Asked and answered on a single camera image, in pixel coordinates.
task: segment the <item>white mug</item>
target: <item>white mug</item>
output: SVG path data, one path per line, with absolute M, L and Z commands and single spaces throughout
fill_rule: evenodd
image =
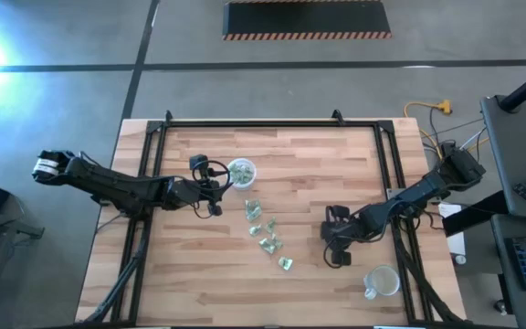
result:
M 399 291 L 399 274 L 388 265 L 380 265 L 374 268 L 364 277 L 364 297 L 368 300 L 374 299 L 377 294 L 391 296 Z

